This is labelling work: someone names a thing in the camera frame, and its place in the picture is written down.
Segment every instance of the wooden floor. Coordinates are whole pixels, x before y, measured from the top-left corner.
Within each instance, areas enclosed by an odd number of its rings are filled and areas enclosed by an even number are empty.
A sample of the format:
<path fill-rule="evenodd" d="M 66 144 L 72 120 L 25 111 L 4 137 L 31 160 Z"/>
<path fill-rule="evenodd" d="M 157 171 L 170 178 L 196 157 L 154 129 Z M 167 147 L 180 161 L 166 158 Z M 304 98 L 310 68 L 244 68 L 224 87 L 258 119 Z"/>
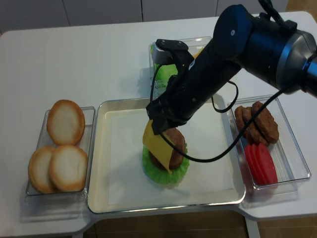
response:
<path fill-rule="evenodd" d="M 286 11 L 307 11 L 317 21 L 317 0 L 289 0 Z"/>
<path fill-rule="evenodd" d="M 261 238 L 317 238 L 317 216 L 258 222 L 258 226 Z M 247 237 L 244 217 L 232 211 L 103 220 L 84 233 L 84 238 Z"/>

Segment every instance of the plastic tray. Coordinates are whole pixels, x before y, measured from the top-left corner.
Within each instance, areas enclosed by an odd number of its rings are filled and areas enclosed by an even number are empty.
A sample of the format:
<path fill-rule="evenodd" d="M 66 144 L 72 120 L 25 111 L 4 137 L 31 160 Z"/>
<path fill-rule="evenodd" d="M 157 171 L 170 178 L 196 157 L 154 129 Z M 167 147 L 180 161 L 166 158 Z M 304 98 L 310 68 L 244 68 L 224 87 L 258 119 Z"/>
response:
<path fill-rule="evenodd" d="M 234 120 L 235 109 L 238 106 L 251 107 L 256 101 L 264 103 L 269 98 L 270 95 L 237 100 L 233 108 L 228 112 L 234 137 L 236 137 L 238 134 L 238 129 Z M 238 151 L 243 154 L 243 160 L 241 161 L 242 172 L 244 172 L 244 174 L 248 174 L 248 177 L 251 179 L 251 185 L 253 189 L 269 191 L 269 193 L 284 193 L 294 191 L 298 187 L 296 183 L 309 180 L 311 173 L 297 144 L 295 136 L 287 121 L 279 100 L 275 99 L 267 106 L 267 109 L 271 112 L 274 120 L 278 124 L 279 140 L 277 143 L 270 144 L 268 147 L 275 165 L 278 183 L 258 185 L 254 181 L 245 160 L 244 148 L 248 142 L 243 137 L 240 139 L 240 143 L 237 146 L 239 147 Z"/>
<path fill-rule="evenodd" d="M 220 95 L 215 104 L 224 108 Z M 98 109 L 88 207 L 94 213 L 167 209 L 185 211 L 193 206 L 240 203 L 245 196 L 238 155 L 231 150 L 213 163 L 190 161 L 176 185 L 151 181 L 142 166 L 142 136 L 149 120 L 149 99 L 104 102 Z M 198 158 L 220 154 L 232 143 L 226 114 L 214 111 L 208 100 L 190 121 L 179 128 L 188 153 Z"/>
<path fill-rule="evenodd" d="M 93 107 L 85 107 L 81 108 L 84 116 L 85 116 L 85 131 L 82 139 L 80 142 L 76 145 L 77 147 L 81 148 L 85 151 L 85 153 L 88 155 L 88 164 L 87 164 L 87 172 L 86 172 L 86 181 L 85 186 L 81 191 L 76 192 L 58 192 L 58 193 L 51 193 L 51 194 L 43 194 L 37 192 L 31 185 L 30 181 L 28 181 L 27 187 L 26 187 L 26 195 L 25 195 L 25 201 L 27 203 L 30 202 L 37 202 L 37 203 L 60 203 L 61 201 L 63 203 L 66 202 L 74 202 L 74 201 L 85 201 L 85 198 L 87 196 L 87 187 L 89 183 L 89 173 L 90 173 L 90 167 L 91 167 L 91 160 L 92 160 L 92 142 L 93 142 L 93 131 L 94 131 L 94 118 L 95 118 L 95 108 Z M 54 146 L 55 145 L 49 136 L 46 125 L 47 125 L 47 119 L 48 115 L 50 113 L 50 110 L 45 112 L 44 121 L 42 125 L 42 130 L 40 133 L 37 149 L 46 145 Z"/>
<path fill-rule="evenodd" d="M 179 41 L 184 42 L 188 46 L 188 52 L 194 56 L 196 53 L 201 51 L 209 43 L 210 40 L 211 40 L 210 36 L 205 36 L 205 37 L 184 39 L 184 40 L 179 40 Z M 152 54 L 151 54 L 151 47 L 153 44 L 149 45 L 150 74 L 151 74 L 150 86 L 152 85 L 154 72 L 156 70 L 156 65 L 153 64 L 153 59 L 152 59 Z M 155 81 L 154 92 L 153 92 L 154 97 L 158 97 L 166 90 L 165 85 L 166 85 L 167 80 L 169 80 L 169 78 Z"/>

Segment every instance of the yellow cheese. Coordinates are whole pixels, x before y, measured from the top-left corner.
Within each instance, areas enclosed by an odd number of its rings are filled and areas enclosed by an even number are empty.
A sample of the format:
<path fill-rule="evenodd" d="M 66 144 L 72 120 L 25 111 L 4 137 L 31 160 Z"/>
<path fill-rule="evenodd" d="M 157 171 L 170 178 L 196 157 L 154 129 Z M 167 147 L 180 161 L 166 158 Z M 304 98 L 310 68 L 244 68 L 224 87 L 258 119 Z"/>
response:
<path fill-rule="evenodd" d="M 171 174 L 172 171 L 169 169 L 169 161 L 172 156 L 173 148 L 165 142 L 160 135 L 154 135 L 152 129 L 153 120 L 149 120 L 143 134 L 143 144 L 147 149 L 157 158 L 157 160 L 166 168 Z M 171 139 L 163 132 L 163 135 L 170 141 Z"/>
<path fill-rule="evenodd" d="M 195 55 L 194 55 L 194 58 L 196 59 L 197 56 L 200 54 L 200 52 L 203 51 L 203 49 L 199 50 Z"/>

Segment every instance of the white tray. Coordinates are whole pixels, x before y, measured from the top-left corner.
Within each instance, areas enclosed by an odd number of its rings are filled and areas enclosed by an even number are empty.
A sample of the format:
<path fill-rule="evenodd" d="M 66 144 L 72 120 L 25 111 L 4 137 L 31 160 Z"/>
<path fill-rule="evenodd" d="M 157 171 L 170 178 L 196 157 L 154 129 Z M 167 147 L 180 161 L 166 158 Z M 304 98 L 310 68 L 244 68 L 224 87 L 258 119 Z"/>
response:
<path fill-rule="evenodd" d="M 225 103 L 214 96 L 218 108 Z M 90 177 L 88 207 L 94 213 L 127 212 L 159 208 L 186 209 L 189 205 L 240 203 L 245 186 L 236 149 L 213 163 L 190 161 L 177 185 L 151 181 L 142 167 L 142 136 L 149 120 L 149 99 L 110 101 L 98 109 Z M 233 141 L 227 114 L 217 113 L 207 101 L 178 128 L 185 137 L 188 154 L 212 158 Z"/>

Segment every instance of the meat patty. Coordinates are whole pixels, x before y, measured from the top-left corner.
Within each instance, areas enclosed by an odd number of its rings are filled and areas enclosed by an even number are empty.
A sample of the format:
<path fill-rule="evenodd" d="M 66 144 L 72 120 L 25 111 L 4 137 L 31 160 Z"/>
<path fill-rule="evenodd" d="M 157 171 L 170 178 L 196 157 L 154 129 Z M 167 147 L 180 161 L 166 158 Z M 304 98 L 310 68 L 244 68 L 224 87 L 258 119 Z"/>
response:
<path fill-rule="evenodd" d="M 168 129 L 166 131 L 166 135 L 173 141 L 174 145 L 178 149 L 182 150 L 185 153 L 185 150 L 186 150 L 185 138 L 182 135 L 182 133 L 180 133 L 179 130 L 177 130 L 176 128 Z M 166 170 L 164 166 L 157 160 L 157 158 L 155 158 L 155 156 L 151 152 L 150 152 L 150 159 L 156 167 L 162 170 Z M 178 168 L 182 164 L 183 159 L 184 157 L 182 155 L 180 155 L 178 152 L 173 150 L 172 156 L 169 161 L 169 169 L 172 170 L 172 169 Z"/>
<path fill-rule="evenodd" d="M 244 107 L 239 106 L 236 108 L 236 110 L 234 111 L 234 115 L 236 117 L 236 124 L 237 124 L 237 128 L 239 130 L 239 132 L 242 130 L 242 128 L 244 127 L 244 121 L 243 121 L 243 110 L 245 110 Z M 248 143 L 250 145 L 252 145 L 254 143 L 251 135 L 248 133 L 248 130 L 245 130 L 243 133 L 243 137 L 247 139 Z"/>
<path fill-rule="evenodd" d="M 243 121 L 247 122 L 251 119 L 252 117 L 252 113 L 251 113 L 251 107 L 247 107 L 243 110 Z M 247 128 L 247 131 L 250 133 L 252 139 L 254 140 L 254 142 L 256 144 L 259 144 L 260 142 L 263 143 L 265 146 L 269 146 L 269 142 L 267 142 L 267 140 L 265 140 L 260 132 L 257 130 L 257 128 L 254 126 L 253 123 L 251 123 L 249 125 L 249 127 Z"/>
<path fill-rule="evenodd" d="M 239 106 L 236 108 L 236 110 L 234 111 L 234 115 L 236 117 L 236 124 L 237 124 L 237 128 L 238 131 L 240 132 L 242 130 L 242 128 L 244 127 L 244 121 L 243 121 L 243 109 L 244 107 Z M 245 131 L 243 133 L 243 137 L 246 138 L 247 131 Z"/>
<path fill-rule="evenodd" d="M 263 104 L 259 101 L 253 103 L 252 105 L 252 115 L 255 114 Z M 279 138 L 277 123 L 274 121 L 274 117 L 271 115 L 267 108 L 264 108 L 263 111 L 255 119 L 257 126 L 265 136 L 265 138 L 270 143 L 276 143 Z"/>

